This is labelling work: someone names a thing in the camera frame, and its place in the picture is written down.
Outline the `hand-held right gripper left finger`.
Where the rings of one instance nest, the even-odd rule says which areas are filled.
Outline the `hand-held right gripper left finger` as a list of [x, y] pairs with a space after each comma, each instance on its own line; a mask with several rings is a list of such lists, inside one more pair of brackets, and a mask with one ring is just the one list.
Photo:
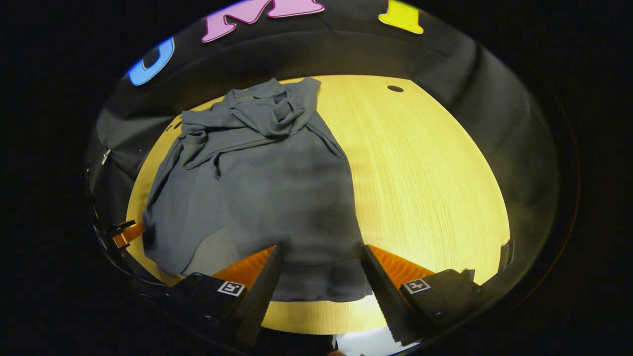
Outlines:
[[134, 289], [195, 336], [222, 349], [253, 349], [284, 254], [273, 245], [213, 275], [191, 273], [172, 286], [135, 281]]

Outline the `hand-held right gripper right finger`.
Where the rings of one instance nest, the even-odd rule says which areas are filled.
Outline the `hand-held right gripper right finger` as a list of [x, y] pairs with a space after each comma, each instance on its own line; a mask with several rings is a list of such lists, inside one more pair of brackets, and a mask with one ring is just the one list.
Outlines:
[[377, 246], [363, 246], [361, 264], [387, 327], [402, 346], [439, 336], [493, 297], [463, 273], [432, 272]]

